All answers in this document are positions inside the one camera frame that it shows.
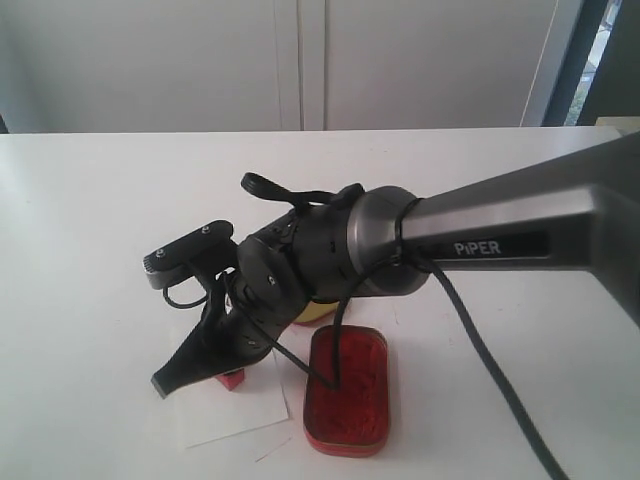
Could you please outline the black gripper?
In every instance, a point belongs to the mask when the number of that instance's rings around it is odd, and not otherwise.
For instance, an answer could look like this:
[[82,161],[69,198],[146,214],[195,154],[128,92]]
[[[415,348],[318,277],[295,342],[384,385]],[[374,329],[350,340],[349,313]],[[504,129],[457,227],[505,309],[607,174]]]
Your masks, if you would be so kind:
[[300,287],[288,281],[251,285],[238,271],[202,273],[199,281],[207,295],[201,319],[151,377],[162,399],[261,361],[300,313]]

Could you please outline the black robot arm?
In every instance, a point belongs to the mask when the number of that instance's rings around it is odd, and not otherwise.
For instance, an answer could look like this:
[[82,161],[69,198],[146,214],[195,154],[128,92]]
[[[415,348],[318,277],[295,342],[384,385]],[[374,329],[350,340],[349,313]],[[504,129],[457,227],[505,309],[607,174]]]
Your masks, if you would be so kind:
[[585,270],[639,315],[639,137],[631,134],[430,198],[397,186],[293,192],[248,173],[288,212],[241,242],[224,220],[150,253],[151,286],[189,278],[202,315],[152,376],[161,396],[260,362],[310,302],[403,296],[443,270]]

